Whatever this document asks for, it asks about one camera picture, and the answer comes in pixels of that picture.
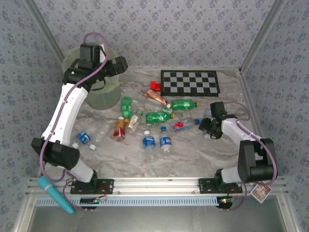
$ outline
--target marble surface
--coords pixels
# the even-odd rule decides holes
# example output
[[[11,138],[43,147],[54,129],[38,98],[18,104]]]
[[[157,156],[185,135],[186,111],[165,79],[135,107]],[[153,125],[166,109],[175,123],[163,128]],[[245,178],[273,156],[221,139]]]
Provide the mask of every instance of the marble surface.
[[[201,107],[191,111],[179,112],[178,117],[202,118],[205,107],[215,101],[227,102],[230,100],[243,102],[242,92],[238,79],[224,72],[218,72],[218,81],[221,93],[219,97],[186,97],[201,103]],[[133,100],[133,111],[138,106],[148,102],[144,93],[149,89],[150,81],[160,80],[160,71],[127,71],[120,76],[121,95],[129,96]],[[174,97],[165,97],[171,101]],[[245,110],[241,106],[228,104],[226,110],[239,117],[245,117]],[[225,135],[220,140],[204,139],[198,128],[171,134],[172,152],[169,156],[154,152],[154,162],[149,161],[149,153],[142,148],[143,132],[150,130],[159,142],[160,126],[170,126],[170,123],[147,126],[143,123],[135,135],[128,134],[123,142],[111,139],[111,132],[115,119],[121,115],[120,102],[105,111],[98,111],[83,103],[74,127],[71,138],[78,131],[87,128],[90,131],[107,123],[106,138],[96,151],[88,147],[81,147],[81,159],[92,169],[98,172],[99,177],[191,177],[213,176],[219,168],[234,166],[238,160],[239,148]],[[244,125],[252,129],[250,122]],[[55,167],[47,167],[47,173],[58,176]]]

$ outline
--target black and white checkerboard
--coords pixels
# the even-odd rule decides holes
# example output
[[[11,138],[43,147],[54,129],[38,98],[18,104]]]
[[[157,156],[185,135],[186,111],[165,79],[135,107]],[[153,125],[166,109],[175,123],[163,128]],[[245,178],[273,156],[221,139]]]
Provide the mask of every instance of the black and white checkerboard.
[[[162,96],[218,97],[216,71],[161,70]]]

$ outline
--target patterned wallpaper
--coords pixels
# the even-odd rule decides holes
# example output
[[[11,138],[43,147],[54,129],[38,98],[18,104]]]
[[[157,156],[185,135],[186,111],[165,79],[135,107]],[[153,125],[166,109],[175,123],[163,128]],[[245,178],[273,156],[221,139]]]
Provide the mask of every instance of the patterned wallpaper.
[[[35,0],[62,51],[101,32],[132,67],[239,67],[273,0]]]
[[[309,231],[308,0],[288,0],[245,76],[301,227]]]
[[[27,181],[38,172],[30,144],[51,119],[62,74],[22,0],[0,8],[0,231],[9,232]]]

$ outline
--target transparent plastic bin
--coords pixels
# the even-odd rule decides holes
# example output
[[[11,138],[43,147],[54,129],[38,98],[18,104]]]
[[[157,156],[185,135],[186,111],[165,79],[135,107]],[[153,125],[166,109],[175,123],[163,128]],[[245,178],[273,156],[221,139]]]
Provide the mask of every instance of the transparent plastic bin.
[[[63,73],[70,67],[70,65],[79,58],[80,47],[75,47],[65,53],[65,58],[62,62],[62,71]],[[118,57],[118,54],[110,49],[109,60],[111,59],[114,63],[114,60]],[[119,75],[106,77],[106,85],[101,90],[91,91],[88,93],[85,101],[88,105],[96,110],[106,110],[115,106],[120,100],[120,83]],[[92,85],[91,89],[97,89],[104,86],[103,81],[98,81]]]

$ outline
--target green plastic bottle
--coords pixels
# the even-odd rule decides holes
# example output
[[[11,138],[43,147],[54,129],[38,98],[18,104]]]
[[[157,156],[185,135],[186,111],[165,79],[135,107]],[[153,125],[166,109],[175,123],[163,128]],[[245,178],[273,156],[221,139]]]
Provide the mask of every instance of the green plastic bottle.
[[[172,110],[191,110],[199,107],[199,102],[192,100],[172,100]]]
[[[175,118],[175,114],[167,114],[164,112],[152,112],[146,114],[146,123],[166,122],[167,120]]]
[[[124,118],[131,118],[132,115],[132,100],[129,97],[124,97],[121,99],[121,113]]]

